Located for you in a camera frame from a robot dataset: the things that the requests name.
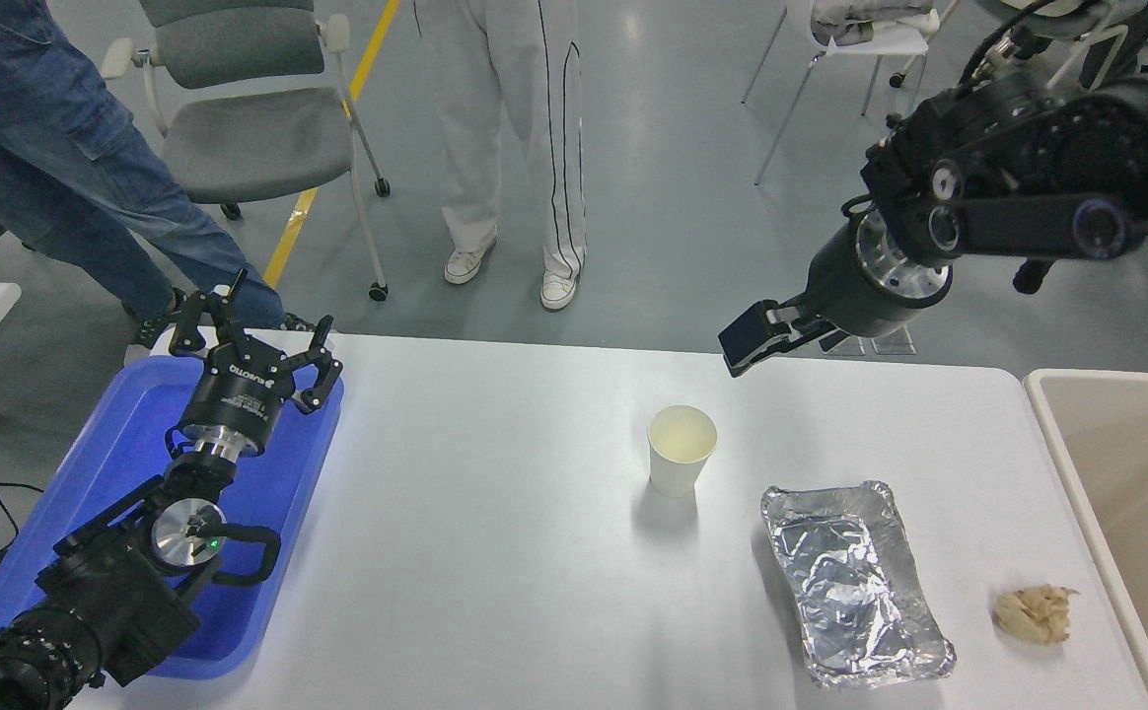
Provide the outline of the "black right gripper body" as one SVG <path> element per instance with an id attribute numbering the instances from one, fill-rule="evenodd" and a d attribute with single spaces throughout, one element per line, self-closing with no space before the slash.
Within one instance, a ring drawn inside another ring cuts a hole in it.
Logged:
<path id="1" fill-rule="evenodd" d="M 845 226 L 813 257 L 799 309 L 850 335 L 889 335 L 949 292 L 948 265 L 909 258 L 885 226 Z"/>

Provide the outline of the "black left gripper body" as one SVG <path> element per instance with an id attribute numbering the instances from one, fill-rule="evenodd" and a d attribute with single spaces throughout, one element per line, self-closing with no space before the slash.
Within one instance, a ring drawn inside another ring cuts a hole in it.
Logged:
<path id="1" fill-rule="evenodd" d="M 263 452 L 272 439 L 284 401 L 293 395 L 293 375 L 278 369 L 285 352 L 262 342 L 218 344 L 208 352 L 203 373 L 179 431 L 196 439 L 209 429 L 245 437 L 247 452 Z"/>

